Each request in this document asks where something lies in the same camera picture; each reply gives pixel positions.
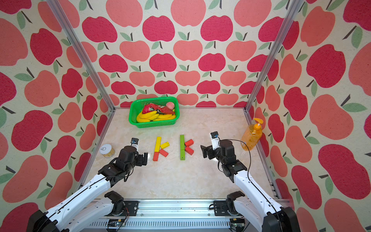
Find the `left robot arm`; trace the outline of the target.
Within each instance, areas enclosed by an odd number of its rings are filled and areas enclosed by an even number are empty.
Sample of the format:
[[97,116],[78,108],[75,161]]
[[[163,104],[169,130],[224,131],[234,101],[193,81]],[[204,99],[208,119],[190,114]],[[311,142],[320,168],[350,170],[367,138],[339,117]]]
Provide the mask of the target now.
[[136,166],[146,166],[148,153],[139,154],[136,147],[125,146],[117,158],[104,165],[98,173],[73,195],[48,209],[33,213],[28,232],[79,232],[93,221],[107,215],[129,215],[124,198],[110,190],[120,181],[127,181]]

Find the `red block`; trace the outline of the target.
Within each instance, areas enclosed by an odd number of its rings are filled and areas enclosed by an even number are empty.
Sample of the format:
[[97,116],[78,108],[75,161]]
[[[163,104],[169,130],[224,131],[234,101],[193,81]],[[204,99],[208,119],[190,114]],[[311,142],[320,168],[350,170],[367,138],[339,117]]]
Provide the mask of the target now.
[[159,158],[159,152],[154,152],[153,161],[158,161],[158,158]]
[[190,146],[192,146],[193,144],[194,144],[194,141],[193,141],[192,139],[190,139],[190,140],[188,140],[188,141],[185,142],[185,146],[186,146],[186,147],[190,147]]
[[185,147],[185,152],[188,153],[189,155],[193,155],[194,154],[194,150],[191,149],[190,147]]
[[161,149],[160,151],[159,151],[159,153],[162,155],[162,156],[164,156],[164,157],[167,157],[168,156],[168,152],[166,152],[164,149]]

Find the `yellow block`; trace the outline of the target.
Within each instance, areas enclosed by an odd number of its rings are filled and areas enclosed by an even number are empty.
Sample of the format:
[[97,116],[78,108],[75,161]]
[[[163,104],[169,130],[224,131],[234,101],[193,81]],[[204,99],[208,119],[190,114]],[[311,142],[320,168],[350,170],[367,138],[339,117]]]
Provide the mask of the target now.
[[157,139],[156,139],[156,145],[157,146],[160,146],[160,143],[161,143],[161,137],[157,137]]
[[169,142],[165,142],[163,144],[160,145],[161,149],[166,149],[170,146],[170,143]]
[[155,153],[159,153],[159,150],[160,150],[160,144],[156,144]]

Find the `green block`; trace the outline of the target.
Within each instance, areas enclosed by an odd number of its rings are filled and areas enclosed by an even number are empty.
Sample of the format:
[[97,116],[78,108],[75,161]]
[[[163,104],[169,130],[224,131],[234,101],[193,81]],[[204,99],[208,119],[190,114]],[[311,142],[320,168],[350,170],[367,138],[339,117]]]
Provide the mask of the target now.
[[184,144],[184,142],[181,142],[180,143],[180,151],[181,151],[181,153],[184,153],[184,151],[185,151],[185,144]]
[[185,136],[184,135],[180,135],[180,143],[181,144],[185,143]]
[[180,160],[185,160],[185,151],[184,150],[181,150],[180,152]]

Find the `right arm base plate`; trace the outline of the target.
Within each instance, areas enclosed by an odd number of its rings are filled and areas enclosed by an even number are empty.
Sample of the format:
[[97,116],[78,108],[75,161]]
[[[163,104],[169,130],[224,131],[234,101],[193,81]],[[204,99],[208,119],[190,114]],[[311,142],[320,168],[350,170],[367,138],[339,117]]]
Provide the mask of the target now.
[[250,201],[243,199],[242,201],[234,201],[232,204],[227,203],[226,200],[217,200],[209,205],[208,210],[214,212],[215,216],[221,217],[233,217],[233,218],[243,218],[244,215],[237,213],[234,204],[238,204],[240,209],[243,210],[255,210],[254,206]]

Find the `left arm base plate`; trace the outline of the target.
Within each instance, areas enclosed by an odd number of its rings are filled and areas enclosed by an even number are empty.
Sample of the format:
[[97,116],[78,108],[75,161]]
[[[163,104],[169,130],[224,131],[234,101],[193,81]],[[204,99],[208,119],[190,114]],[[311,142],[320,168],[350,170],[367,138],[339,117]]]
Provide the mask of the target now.
[[130,216],[134,217],[137,214],[139,207],[139,201],[127,201],[124,200],[118,204],[114,205],[111,213],[107,214],[107,217],[124,217]]

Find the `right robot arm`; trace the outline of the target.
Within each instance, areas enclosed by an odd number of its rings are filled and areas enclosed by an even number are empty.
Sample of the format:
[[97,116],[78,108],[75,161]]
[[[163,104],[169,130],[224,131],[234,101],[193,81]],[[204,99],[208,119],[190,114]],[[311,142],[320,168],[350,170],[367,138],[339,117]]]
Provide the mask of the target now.
[[283,207],[260,187],[236,158],[232,141],[215,138],[210,146],[201,145],[201,150],[204,158],[217,159],[224,175],[240,188],[227,196],[229,214],[242,215],[259,232],[300,231],[294,210]]

